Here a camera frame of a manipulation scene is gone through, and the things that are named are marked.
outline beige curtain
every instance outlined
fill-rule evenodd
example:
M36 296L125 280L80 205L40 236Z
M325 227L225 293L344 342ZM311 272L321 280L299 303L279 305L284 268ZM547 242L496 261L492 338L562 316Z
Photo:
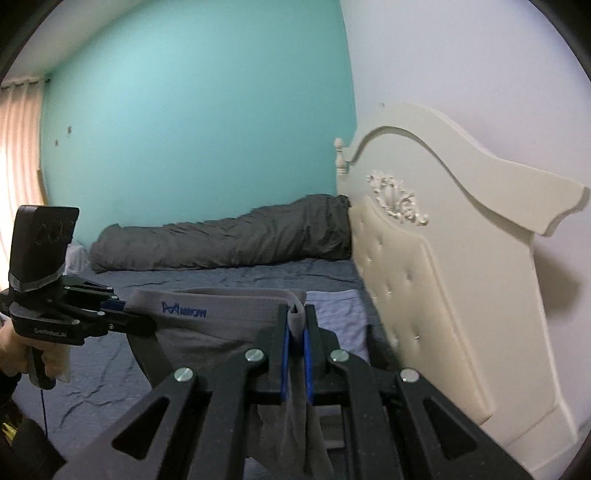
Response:
M43 81L0 87L0 288L8 287L12 224L20 205L42 205L39 126Z

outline hand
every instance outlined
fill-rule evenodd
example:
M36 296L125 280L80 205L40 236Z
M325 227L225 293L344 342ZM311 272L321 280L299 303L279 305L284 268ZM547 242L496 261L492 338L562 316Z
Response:
M14 330L12 320L4 315L2 318L4 326L0 328L0 370L5 375L13 377L19 372L28 373L27 351L29 347L43 351L41 358L48 377L55 378L65 372L70 355L67 345L21 337Z

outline white headboard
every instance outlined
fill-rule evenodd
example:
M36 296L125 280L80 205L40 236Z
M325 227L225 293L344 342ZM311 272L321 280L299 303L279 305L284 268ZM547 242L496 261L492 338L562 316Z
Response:
M532 260L589 189L501 160L443 114L397 105L337 149L353 258L404 366L529 470L576 440Z

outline black cable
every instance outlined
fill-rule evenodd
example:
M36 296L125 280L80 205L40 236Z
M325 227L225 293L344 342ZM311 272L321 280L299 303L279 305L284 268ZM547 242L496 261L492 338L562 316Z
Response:
M49 437L47 433L47 413L45 411L45 398L43 397L43 389L40 388L39 391L41 392L41 405L43 406L43 422L45 423L45 436Z

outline metal screw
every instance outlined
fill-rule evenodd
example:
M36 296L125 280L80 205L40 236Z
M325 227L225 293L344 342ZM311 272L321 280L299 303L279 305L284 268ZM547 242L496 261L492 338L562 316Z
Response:
M188 382L193 378L193 370L188 367L181 367L174 373L177 382Z
M349 359L349 352L342 348L338 348L330 353L330 359L333 362L346 362Z
M400 378L402 378L403 382L415 383L421 376L414 368L403 368L400 371Z
M251 348L244 352L244 358L246 358L247 362L260 362L265 358L265 354L258 348Z

